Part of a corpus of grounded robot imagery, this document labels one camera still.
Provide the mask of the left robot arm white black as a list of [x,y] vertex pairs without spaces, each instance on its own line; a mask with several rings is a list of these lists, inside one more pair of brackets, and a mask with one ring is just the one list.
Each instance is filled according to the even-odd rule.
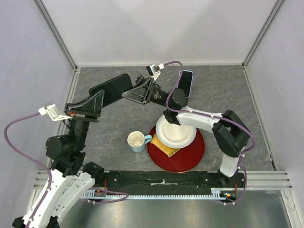
[[62,112],[55,104],[39,109],[40,115],[48,114],[52,121],[68,120],[69,132],[46,141],[46,156],[52,160],[47,169],[49,178],[32,208],[16,218],[13,227],[58,228],[89,188],[103,184],[104,169],[93,162],[83,165],[83,149],[90,123],[98,122],[101,116],[104,94],[104,90],[90,92],[87,98],[66,104]]

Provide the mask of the blue case smartphone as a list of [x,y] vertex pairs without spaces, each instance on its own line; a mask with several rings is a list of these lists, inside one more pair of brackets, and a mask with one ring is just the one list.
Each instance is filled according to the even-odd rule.
[[191,88],[193,83],[194,73],[190,70],[183,70],[181,78],[178,83],[178,88],[183,90],[185,98],[189,98],[191,94]]

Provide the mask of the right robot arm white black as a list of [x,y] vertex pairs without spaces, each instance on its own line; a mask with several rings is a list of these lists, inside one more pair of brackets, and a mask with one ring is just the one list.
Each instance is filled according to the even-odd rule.
[[156,123],[156,135],[168,147],[187,147],[194,141],[197,129],[212,133],[223,152],[218,183],[228,187],[235,181],[240,157],[252,134],[233,111],[221,114],[192,109],[182,89],[174,87],[165,92],[153,77],[139,77],[135,87],[123,92],[122,97],[144,105],[152,102],[166,107]]

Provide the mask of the black case smartphone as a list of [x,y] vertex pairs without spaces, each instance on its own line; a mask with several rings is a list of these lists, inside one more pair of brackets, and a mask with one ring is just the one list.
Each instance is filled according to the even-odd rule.
[[128,74],[122,74],[104,83],[89,89],[89,95],[94,95],[100,90],[104,90],[103,107],[106,107],[118,100],[121,94],[133,88],[132,81]]

